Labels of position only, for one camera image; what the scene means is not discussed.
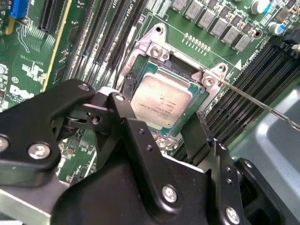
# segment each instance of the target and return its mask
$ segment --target black bracket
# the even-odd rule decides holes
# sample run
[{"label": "black bracket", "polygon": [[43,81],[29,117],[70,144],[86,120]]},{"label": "black bracket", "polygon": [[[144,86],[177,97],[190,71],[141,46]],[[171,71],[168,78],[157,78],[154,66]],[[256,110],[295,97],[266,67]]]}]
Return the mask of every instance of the black bracket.
[{"label": "black bracket", "polygon": [[[102,167],[118,142],[123,142],[148,212],[161,221],[174,219],[183,207],[183,195],[147,124],[136,119],[129,100],[122,94],[111,93],[106,105],[114,112],[115,123],[104,144],[102,135],[97,135],[98,145],[101,146],[98,155],[102,159],[102,163],[97,163],[101,165],[97,166]],[[176,198],[165,198],[164,187],[174,191]]]},{"label": "black bracket", "polygon": [[207,211],[209,222],[245,224],[238,171],[227,147],[210,133],[205,114],[194,113],[183,126],[181,134],[189,156],[211,176]]},{"label": "black bracket", "polygon": [[0,136],[8,146],[0,152],[0,184],[36,187],[48,182],[60,161],[59,116],[93,95],[85,83],[70,80],[1,113]]}]

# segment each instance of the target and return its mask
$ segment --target blue connector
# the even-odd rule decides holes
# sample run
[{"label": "blue connector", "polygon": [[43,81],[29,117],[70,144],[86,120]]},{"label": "blue connector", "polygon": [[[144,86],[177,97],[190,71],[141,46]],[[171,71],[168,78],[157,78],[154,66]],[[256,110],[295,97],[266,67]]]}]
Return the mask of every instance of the blue connector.
[{"label": "blue connector", "polygon": [[13,9],[10,15],[15,19],[22,19],[26,16],[29,0],[14,0]]}]

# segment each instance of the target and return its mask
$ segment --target ram slot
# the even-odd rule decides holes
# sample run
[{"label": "ram slot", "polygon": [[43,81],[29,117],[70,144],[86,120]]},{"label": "ram slot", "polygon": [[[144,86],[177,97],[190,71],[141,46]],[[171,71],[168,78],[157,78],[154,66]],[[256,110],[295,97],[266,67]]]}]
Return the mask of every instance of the ram slot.
[{"label": "ram slot", "polygon": [[91,30],[95,23],[97,12],[101,7],[101,3],[97,0],[89,1],[86,12],[83,17],[79,35],[76,39],[75,46],[73,47],[71,56],[67,62],[67,68],[64,72],[63,80],[69,80],[76,77],[77,70],[80,66],[80,60],[83,56],[84,50],[87,46],[88,40],[91,35]]},{"label": "ram slot", "polygon": [[108,21],[105,22],[104,28],[101,31],[101,38],[97,40],[97,45],[93,48],[93,53],[91,57],[89,58],[88,65],[85,68],[84,71],[84,81],[87,82],[88,84],[91,84],[94,82],[94,76],[93,74],[95,71],[98,69],[99,65],[97,64],[97,58],[99,57],[101,50],[105,44],[105,40],[107,38],[108,32],[110,30],[110,27],[115,19],[115,16],[118,12],[118,9],[121,5],[121,0],[118,1],[113,1],[114,2],[114,7],[111,8],[108,12],[108,18],[110,18]]},{"label": "ram slot", "polygon": [[105,44],[103,45],[103,48],[100,51],[100,55],[97,58],[96,64],[98,64],[99,66],[97,67],[97,69],[93,70],[93,74],[91,75],[91,78],[90,78],[90,81],[93,81],[92,86],[95,89],[99,88],[100,83],[103,81],[103,79],[105,77],[105,76],[102,77],[101,74],[99,74],[100,69],[101,69],[100,65],[102,65],[103,62],[105,61],[105,59],[107,58],[113,42],[115,41],[115,39],[118,37],[120,31],[122,30],[123,24],[127,22],[125,20],[125,16],[126,16],[126,13],[128,11],[128,7],[129,7],[131,1],[124,0],[124,1],[122,1],[122,3],[123,3],[122,6],[119,8],[117,15],[112,22],[112,26],[110,27],[108,36],[106,37],[106,39],[104,41]]},{"label": "ram slot", "polygon": [[[111,55],[111,60],[108,63],[108,68],[111,71],[114,71],[117,66],[119,65],[119,63],[121,62],[121,59],[126,51],[126,44],[127,44],[127,39],[128,36],[131,32],[132,28],[135,28],[143,11],[145,10],[147,5],[147,1],[146,0],[142,0],[139,2],[139,4],[137,5],[134,14],[130,20],[130,23],[128,24],[128,28],[127,30],[124,32],[123,38],[121,39],[121,41],[119,41],[119,47],[116,47],[114,52]],[[114,79],[113,82],[113,87],[115,88],[117,86],[117,81],[118,81],[118,74],[116,74],[116,77]]]},{"label": "ram slot", "polygon": [[115,69],[112,68],[112,63],[117,56],[119,56],[120,58],[123,56],[128,36],[131,32],[133,25],[135,24],[136,21],[138,21],[137,17],[140,17],[141,14],[143,13],[143,10],[145,9],[146,6],[145,2],[146,1],[140,1],[140,0],[131,2],[130,8],[127,11],[127,16],[124,19],[122,30],[120,30],[119,35],[117,36],[118,37],[117,40],[115,39],[111,49],[109,50],[108,56],[105,59],[105,63],[107,63],[107,66],[104,71],[105,76],[104,79],[102,79],[102,82],[99,84],[99,87],[107,86],[109,81],[111,80],[111,77]]},{"label": "ram slot", "polygon": [[98,49],[99,42],[104,38],[104,28],[105,26],[110,26],[110,24],[106,24],[106,19],[110,8],[113,4],[114,0],[106,0],[104,1],[101,13],[98,16],[97,23],[95,28],[93,29],[92,37],[90,38],[87,48],[83,54],[79,70],[77,72],[77,78],[85,81],[87,79],[87,75],[90,70],[90,64],[93,62],[93,58],[95,57],[95,51]]},{"label": "ram slot", "polygon": [[[298,75],[299,64],[290,56],[267,45],[253,64],[242,72],[236,86],[256,99],[270,104]],[[262,113],[255,104],[229,90],[208,114],[208,124],[213,135],[230,144],[239,134],[253,125]]]},{"label": "ram slot", "polygon": [[136,26],[137,18],[140,18],[146,7],[147,1],[140,0],[136,1],[136,4],[133,6],[131,13],[128,15],[129,22],[124,25],[123,31],[118,38],[118,42],[114,47],[114,50],[111,53],[110,60],[107,65],[112,71],[116,68],[118,61],[122,58],[124,53],[124,48],[126,46],[127,38],[131,32],[131,29]]}]

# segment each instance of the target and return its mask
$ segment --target screw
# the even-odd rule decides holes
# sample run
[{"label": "screw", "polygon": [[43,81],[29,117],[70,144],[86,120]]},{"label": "screw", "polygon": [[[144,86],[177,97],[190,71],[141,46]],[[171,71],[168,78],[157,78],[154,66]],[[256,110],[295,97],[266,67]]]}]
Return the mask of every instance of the screw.
[{"label": "screw", "polygon": [[215,85],[215,79],[211,76],[207,76],[206,78],[203,79],[203,85],[206,88],[211,88],[212,86]]},{"label": "screw", "polygon": [[249,168],[252,168],[252,165],[251,165],[248,161],[245,161],[245,164],[246,164]]},{"label": "screw", "polygon": [[81,90],[85,90],[85,91],[89,91],[90,88],[88,87],[88,85],[82,83],[82,84],[79,84],[78,87],[81,89]]},{"label": "screw", "polygon": [[159,59],[163,54],[163,49],[160,46],[153,46],[150,50],[150,55],[153,58]]},{"label": "screw", "polygon": [[148,151],[152,151],[152,146],[148,144],[148,146],[146,147],[146,149],[147,149]]},{"label": "screw", "polygon": [[116,99],[120,101],[124,101],[124,97],[122,95],[116,95]]},{"label": "screw", "polygon": [[101,121],[101,118],[98,116],[94,116],[92,118],[92,124],[97,125]]},{"label": "screw", "polygon": [[174,190],[174,188],[172,188],[169,185],[166,185],[163,187],[162,190],[163,196],[164,198],[170,202],[170,203],[174,203],[177,201],[177,194],[176,191]]},{"label": "screw", "polygon": [[233,224],[239,224],[240,223],[240,217],[237,214],[237,212],[231,208],[231,207],[227,207],[226,208],[226,214],[229,218],[229,220],[233,223]]},{"label": "screw", "polygon": [[226,146],[225,146],[224,144],[220,143],[219,145],[220,145],[220,147],[221,147],[223,150],[227,150],[227,148],[226,148]]},{"label": "screw", "polygon": [[8,148],[8,140],[5,137],[0,136],[0,152]]},{"label": "screw", "polygon": [[50,155],[50,152],[51,150],[49,146],[42,143],[33,144],[28,149],[28,154],[30,155],[31,158],[34,159],[47,158]]}]

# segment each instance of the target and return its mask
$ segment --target green circuit board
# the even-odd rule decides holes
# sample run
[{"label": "green circuit board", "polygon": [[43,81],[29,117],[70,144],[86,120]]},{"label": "green circuit board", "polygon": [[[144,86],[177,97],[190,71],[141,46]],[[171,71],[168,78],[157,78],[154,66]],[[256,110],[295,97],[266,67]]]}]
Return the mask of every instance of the green circuit board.
[{"label": "green circuit board", "polygon": [[[204,68],[212,68],[218,63],[228,66],[226,80],[234,83],[241,71],[256,57],[266,45],[272,34],[268,32],[268,24],[277,22],[286,29],[293,28],[299,21],[299,1],[273,0],[269,9],[263,14],[252,14],[250,5],[252,0],[216,0],[211,7],[209,0],[201,0],[202,9],[194,19],[187,18],[189,7],[194,0],[182,1],[185,4],[178,10],[174,0],[148,0],[145,9],[139,16],[132,31],[131,41],[128,43],[126,56],[134,50],[136,41],[140,40],[156,24],[166,26],[166,42],[178,52],[201,64]],[[45,32],[40,28],[41,12],[45,1],[28,1],[26,16],[14,19],[9,13],[14,1],[0,0],[0,110],[6,110],[38,93],[49,89],[69,78],[78,78],[91,84],[96,90],[103,85],[112,85],[113,71],[108,70],[106,61],[95,61],[97,48],[101,43],[109,43],[106,59],[113,58],[114,46],[121,40],[126,28],[130,24],[129,15],[135,5],[135,0],[64,0],[62,11],[57,21],[57,29]],[[124,12],[120,6],[128,3]],[[228,8],[226,16],[221,16],[224,8]],[[236,16],[240,20],[230,25],[238,31],[236,40],[227,43],[225,33],[213,34],[212,27],[203,28],[199,24],[203,17],[203,9],[214,15],[216,24],[219,20],[230,25]],[[100,11],[105,11],[104,20],[100,21]],[[114,37],[115,42],[106,39],[116,24],[114,18],[124,13],[124,22],[120,23]],[[249,40],[241,49],[237,47],[241,38]],[[91,47],[90,51],[82,51],[82,47]],[[139,56],[133,63],[131,73],[139,75],[149,57]],[[69,66],[80,65],[78,73],[69,73]],[[225,90],[221,90],[212,100],[207,110],[220,100]],[[63,160],[59,166],[58,177],[67,183],[73,177],[81,179],[92,173],[96,168],[96,154],[93,135],[89,132],[78,137],[72,137],[60,143]]]}]

